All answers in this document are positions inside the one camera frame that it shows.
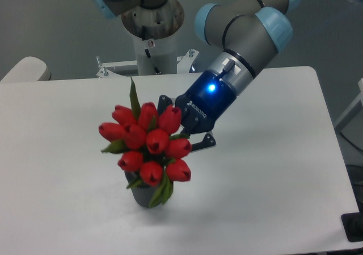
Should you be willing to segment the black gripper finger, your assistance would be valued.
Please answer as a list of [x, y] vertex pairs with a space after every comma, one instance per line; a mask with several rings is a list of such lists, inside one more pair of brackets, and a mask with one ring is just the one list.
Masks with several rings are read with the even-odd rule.
[[216, 140], [212, 133], [206, 133], [203, 139], [197, 143], [192, 144], [191, 152], [196, 152], [216, 146]]
[[158, 112], [164, 112], [169, 105], [175, 104], [175, 98], [170, 98], [166, 95], [160, 95], [158, 100]]

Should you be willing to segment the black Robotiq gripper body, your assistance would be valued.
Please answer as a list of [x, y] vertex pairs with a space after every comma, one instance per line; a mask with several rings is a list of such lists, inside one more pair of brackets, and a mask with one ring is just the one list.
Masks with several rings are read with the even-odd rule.
[[236, 100], [234, 91], [209, 70], [175, 100], [181, 109], [184, 132], [196, 134], [211, 131], [216, 120]]

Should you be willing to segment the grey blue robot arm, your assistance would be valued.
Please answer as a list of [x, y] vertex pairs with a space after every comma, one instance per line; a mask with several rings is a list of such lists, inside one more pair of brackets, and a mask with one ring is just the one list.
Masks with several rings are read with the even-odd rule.
[[[175, 34], [184, 22], [177, 0], [94, 0], [108, 18], [120, 17], [131, 34], [140, 75], [187, 72], [194, 51], [176, 58]], [[209, 3], [195, 17], [195, 33], [221, 54], [182, 95], [161, 95], [158, 111], [168, 104], [181, 109], [186, 134], [202, 133], [198, 151], [215, 146], [217, 119], [267, 64], [290, 42], [293, 29], [285, 14], [300, 0], [236, 0], [229, 6]]]

